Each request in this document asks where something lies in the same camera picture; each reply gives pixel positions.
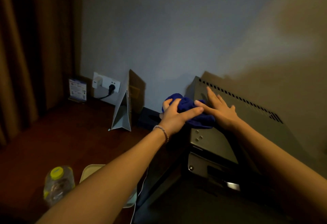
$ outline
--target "wall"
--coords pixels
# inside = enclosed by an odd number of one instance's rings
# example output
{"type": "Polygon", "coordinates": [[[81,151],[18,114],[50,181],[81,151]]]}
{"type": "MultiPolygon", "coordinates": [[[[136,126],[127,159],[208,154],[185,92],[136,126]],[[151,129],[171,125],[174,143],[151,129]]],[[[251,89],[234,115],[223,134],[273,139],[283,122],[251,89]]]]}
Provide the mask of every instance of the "wall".
{"type": "Polygon", "coordinates": [[[145,107],[157,111],[195,75],[210,78],[276,111],[312,156],[324,158],[326,4],[83,0],[80,73],[122,81],[132,69],[146,84],[145,107]]]}

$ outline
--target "blue cloth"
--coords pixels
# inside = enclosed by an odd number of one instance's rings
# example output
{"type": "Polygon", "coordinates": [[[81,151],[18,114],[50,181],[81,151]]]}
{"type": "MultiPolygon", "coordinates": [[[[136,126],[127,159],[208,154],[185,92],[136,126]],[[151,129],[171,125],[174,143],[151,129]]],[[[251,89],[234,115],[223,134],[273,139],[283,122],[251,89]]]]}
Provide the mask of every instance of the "blue cloth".
{"type": "MultiPolygon", "coordinates": [[[[182,112],[185,112],[187,110],[190,110],[190,109],[193,109],[196,107],[194,104],[194,101],[192,99],[183,98],[183,96],[179,93],[172,94],[170,97],[167,97],[166,100],[170,99],[170,98],[172,98],[173,101],[176,98],[181,98],[181,101],[177,107],[178,113],[182,113],[182,112]]],[[[198,116],[188,120],[186,123],[194,129],[211,129],[215,124],[215,118],[213,115],[208,115],[206,113],[202,113],[201,115],[198,115],[198,116]]]]}

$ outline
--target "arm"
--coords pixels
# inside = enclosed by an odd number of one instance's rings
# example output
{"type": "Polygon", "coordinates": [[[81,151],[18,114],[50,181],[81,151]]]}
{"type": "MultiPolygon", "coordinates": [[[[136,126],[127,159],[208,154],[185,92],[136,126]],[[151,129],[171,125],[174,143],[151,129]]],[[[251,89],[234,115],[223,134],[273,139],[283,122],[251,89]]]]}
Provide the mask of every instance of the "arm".
{"type": "Polygon", "coordinates": [[[233,132],[268,176],[278,181],[276,184],[289,187],[294,191],[293,196],[300,197],[304,204],[327,220],[327,180],[241,120],[235,106],[229,108],[220,95],[216,96],[209,87],[207,91],[213,108],[198,101],[195,105],[203,107],[206,113],[214,115],[221,127],[233,132]]]}
{"type": "MultiPolygon", "coordinates": [[[[198,107],[178,114],[180,99],[169,106],[171,101],[163,103],[165,113],[160,122],[169,136],[177,133],[188,119],[203,112],[203,108],[198,107]]],[[[154,129],[133,148],[79,184],[37,224],[113,223],[165,140],[164,132],[154,129]]]]}

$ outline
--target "forearm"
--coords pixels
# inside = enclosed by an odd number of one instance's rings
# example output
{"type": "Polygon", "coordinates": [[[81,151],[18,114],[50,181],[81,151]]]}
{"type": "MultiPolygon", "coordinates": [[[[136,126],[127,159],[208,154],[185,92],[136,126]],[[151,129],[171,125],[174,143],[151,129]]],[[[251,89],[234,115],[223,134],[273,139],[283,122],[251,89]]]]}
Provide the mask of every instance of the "forearm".
{"type": "Polygon", "coordinates": [[[295,159],[276,144],[259,134],[247,123],[235,126],[235,135],[257,162],[269,171],[268,176],[282,187],[290,186],[304,201],[309,202],[322,217],[327,219],[327,180],[295,159]]]}
{"type": "Polygon", "coordinates": [[[88,177],[39,221],[41,223],[113,223],[165,135],[155,129],[133,148],[88,177]]]}

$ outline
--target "curtain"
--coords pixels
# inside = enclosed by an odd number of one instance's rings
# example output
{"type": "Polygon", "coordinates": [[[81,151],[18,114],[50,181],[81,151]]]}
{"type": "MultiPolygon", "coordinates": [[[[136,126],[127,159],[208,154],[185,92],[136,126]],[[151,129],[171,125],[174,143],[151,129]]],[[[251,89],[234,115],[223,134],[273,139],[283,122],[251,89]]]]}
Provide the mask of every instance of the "curtain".
{"type": "Polygon", "coordinates": [[[73,0],[0,0],[0,144],[68,94],[73,0]]]}

